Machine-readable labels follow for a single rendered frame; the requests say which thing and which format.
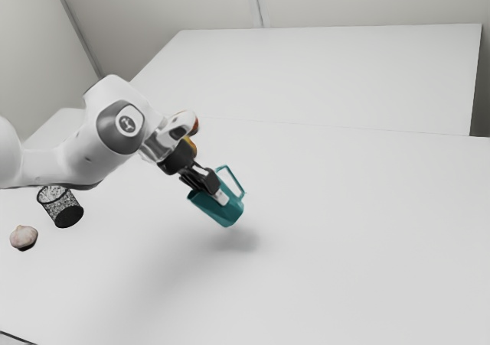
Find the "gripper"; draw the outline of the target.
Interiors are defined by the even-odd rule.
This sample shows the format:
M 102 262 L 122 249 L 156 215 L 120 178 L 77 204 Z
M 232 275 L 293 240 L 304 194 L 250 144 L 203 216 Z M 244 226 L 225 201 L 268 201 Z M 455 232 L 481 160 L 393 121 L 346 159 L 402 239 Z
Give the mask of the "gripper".
M 194 161 L 194 149 L 189 144 L 178 144 L 167 158 L 157 163 L 157 166 L 167 175 L 173 175 L 182 169 L 190 169 L 192 184 L 191 200 L 204 195 L 213 199 L 220 206 L 226 206 L 230 201 L 228 195 L 221 189 L 221 180 L 213 169 L 202 167 Z

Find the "teal faceted mug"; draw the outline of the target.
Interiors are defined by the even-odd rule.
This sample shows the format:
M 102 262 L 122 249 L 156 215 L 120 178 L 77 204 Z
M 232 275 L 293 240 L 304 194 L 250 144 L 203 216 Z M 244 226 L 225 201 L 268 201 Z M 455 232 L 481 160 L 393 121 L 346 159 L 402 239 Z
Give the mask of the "teal faceted mug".
M 226 170 L 230 175 L 240 191 L 239 195 L 219 177 L 218 173 L 222 170 Z M 244 212 L 243 198 L 246 192 L 227 164 L 215 168 L 213 172 L 219 182 L 217 192 L 209 194 L 205 190 L 191 190 L 187 199 L 222 227 L 230 227 Z

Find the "orange red fruit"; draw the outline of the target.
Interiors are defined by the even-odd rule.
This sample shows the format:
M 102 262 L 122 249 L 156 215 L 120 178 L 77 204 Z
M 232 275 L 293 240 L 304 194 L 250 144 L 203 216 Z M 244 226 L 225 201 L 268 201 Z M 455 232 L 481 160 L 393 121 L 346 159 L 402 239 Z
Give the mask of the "orange red fruit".
M 200 126 L 199 119 L 196 113 L 191 110 L 182 110 L 176 113 L 175 115 L 178 116 L 179 118 L 184 117 L 187 120 L 191 119 L 193 121 L 190 131 L 186 135 L 184 135 L 179 141 L 184 142 L 186 145 L 190 146 L 192 150 L 192 157 L 196 158 L 198 155 L 198 148 L 196 144 L 191 140 L 191 136 L 196 135 L 199 131 L 199 126 Z

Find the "black mesh pen holder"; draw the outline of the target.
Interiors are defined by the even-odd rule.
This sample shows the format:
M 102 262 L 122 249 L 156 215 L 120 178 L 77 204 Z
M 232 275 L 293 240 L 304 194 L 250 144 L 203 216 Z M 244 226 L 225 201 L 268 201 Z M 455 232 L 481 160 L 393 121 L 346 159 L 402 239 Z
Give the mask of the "black mesh pen holder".
M 84 209 L 66 187 L 44 186 L 38 191 L 36 200 L 60 229 L 72 227 L 84 214 Z

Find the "pale garlic bulb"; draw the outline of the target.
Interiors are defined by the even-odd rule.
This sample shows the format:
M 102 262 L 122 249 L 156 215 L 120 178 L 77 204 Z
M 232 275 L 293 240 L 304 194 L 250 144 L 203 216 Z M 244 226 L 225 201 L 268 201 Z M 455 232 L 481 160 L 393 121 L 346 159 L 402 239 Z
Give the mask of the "pale garlic bulb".
M 18 225 L 9 236 L 9 242 L 13 248 L 25 251 L 35 245 L 38 235 L 34 227 Z

